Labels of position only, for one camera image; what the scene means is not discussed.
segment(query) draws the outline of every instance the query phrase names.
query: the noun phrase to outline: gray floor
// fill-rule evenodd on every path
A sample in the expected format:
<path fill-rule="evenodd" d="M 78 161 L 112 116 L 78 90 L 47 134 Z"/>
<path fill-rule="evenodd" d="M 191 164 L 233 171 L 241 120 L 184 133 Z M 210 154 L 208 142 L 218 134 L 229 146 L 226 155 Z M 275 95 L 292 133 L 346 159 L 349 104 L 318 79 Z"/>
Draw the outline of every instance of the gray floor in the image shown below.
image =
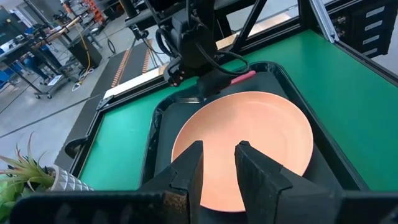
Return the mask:
<path fill-rule="evenodd" d="M 261 13 L 260 19 L 273 15 L 284 9 L 291 8 L 286 13 L 292 17 L 297 15 L 296 1 L 278 1 L 269 0 L 266 8 Z M 228 16 L 233 30 L 242 28 L 244 19 L 247 18 L 251 8 L 246 8 L 238 12 L 234 12 Z M 82 86 L 72 92 L 72 83 L 66 83 L 65 86 L 53 95 L 51 100 L 42 98 L 37 100 L 31 87 L 24 82 L 20 82 L 17 86 L 7 86 L 0 90 L 0 145 L 2 146 L 0 154 L 3 156 L 14 157 L 14 149 L 16 144 L 26 152 L 26 144 L 29 135 L 33 133 L 32 152 L 36 158 L 44 154 L 41 163 L 43 165 L 53 164 L 61 147 L 68 136 L 74 122 L 76 121 L 84 102 L 90 97 L 90 93 L 95 86 L 99 76 L 105 68 L 108 57 L 112 55 L 106 45 L 107 38 L 113 42 L 117 53 L 131 47 L 134 36 L 132 32 L 124 28 L 124 18 L 112 21 L 99 36 L 97 36 L 100 44 L 103 46 L 101 54 L 103 60 L 101 65 L 84 81 Z M 156 27 L 148 29 L 149 38 L 154 37 Z M 71 36 L 77 36 L 77 32 L 72 30 Z M 58 49 L 55 53 L 58 59 L 65 63 L 69 53 L 64 51 L 64 46 L 56 41 L 53 46 Z M 398 73 L 398 28 L 395 29 L 390 46 L 389 55 L 376 57 L 374 60 L 385 66 L 394 73 Z M 161 55 L 163 62 L 168 58 Z M 149 69 L 153 68 L 153 63 L 149 65 Z M 34 80 L 38 84 L 37 75 L 27 76 L 29 80 Z M 0 169 L 6 168 L 5 163 L 0 162 Z"/>

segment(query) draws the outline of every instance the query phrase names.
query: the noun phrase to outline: green table surface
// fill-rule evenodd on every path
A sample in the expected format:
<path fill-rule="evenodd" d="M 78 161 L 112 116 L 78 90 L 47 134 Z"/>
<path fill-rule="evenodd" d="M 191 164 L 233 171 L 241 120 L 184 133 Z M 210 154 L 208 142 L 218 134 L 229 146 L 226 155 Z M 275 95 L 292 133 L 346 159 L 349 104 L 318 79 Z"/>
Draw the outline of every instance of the green table surface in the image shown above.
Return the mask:
<path fill-rule="evenodd" d="M 398 88 L 312 31 L 245 58 L 281 64 L 372 190 L 398 190 Z M 228 69 L 242 66 L 232 61 Z M 104 116 L 80 179 L 96 190 L 139 187 L 152 113 L 166 88 Z"/>

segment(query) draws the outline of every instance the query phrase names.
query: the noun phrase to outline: tray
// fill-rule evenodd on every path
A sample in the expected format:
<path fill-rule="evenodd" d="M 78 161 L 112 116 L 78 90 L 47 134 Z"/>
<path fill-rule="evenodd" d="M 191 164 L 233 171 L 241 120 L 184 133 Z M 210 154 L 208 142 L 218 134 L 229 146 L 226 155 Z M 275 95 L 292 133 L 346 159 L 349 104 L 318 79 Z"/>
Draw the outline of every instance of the tray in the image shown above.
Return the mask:
<path fill-rule="evenodd" d="M 286 71 L 272 62 L 251 65 L 257 74 L 237 85 L 229 86 L 204 103 L 177 103 L 176 98 L 197 95 L 192 86 L 168 96 L 156 107 L 147 142 L 147 153 L 142 184 L 170 164 L 172 148 L 182 126 L 201 107 L 218 98 L 243 91 L 266 91 L 282 96 L 297 105 L 308 118 L 314 136 L 313 154 L 304 177 L 334 191 L 343 189 L 366 190 L 367 186 L 347 160 L 337 143 L 332 140 L 314 112 L 301 97 Z M 224 213 L 201 208 L 200 223 L 245 223 L 245 213 Z"/>

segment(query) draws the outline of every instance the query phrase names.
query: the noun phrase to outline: metal fork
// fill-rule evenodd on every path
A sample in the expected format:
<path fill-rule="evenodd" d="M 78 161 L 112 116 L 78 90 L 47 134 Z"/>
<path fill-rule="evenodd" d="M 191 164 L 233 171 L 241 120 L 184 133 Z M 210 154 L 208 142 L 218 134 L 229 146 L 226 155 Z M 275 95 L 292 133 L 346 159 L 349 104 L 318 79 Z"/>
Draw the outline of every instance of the metal fork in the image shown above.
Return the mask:
<path fill-rule="evenodd" d="M 177 103 L 202 103 L 205 99 L 201 97 L 177 98 Z"/>

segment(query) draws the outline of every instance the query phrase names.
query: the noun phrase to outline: plate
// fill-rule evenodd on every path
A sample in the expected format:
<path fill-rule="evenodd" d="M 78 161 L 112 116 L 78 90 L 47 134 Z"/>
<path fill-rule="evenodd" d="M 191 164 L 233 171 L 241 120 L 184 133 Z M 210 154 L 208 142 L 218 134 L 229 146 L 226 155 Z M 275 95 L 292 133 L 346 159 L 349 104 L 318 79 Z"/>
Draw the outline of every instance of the plate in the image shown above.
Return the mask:
<path fill-rule="evenodd" d="M 312 156 L 310 123 L 293 103 L 261 91 L 235 93 L 198 110 L 182 127 L 172 160 L 194 141 L 203 141 L 200 204 L 221 212 L 245 211 L 236 177 L 235 146 L 251 146 L 298 175 Z"/>

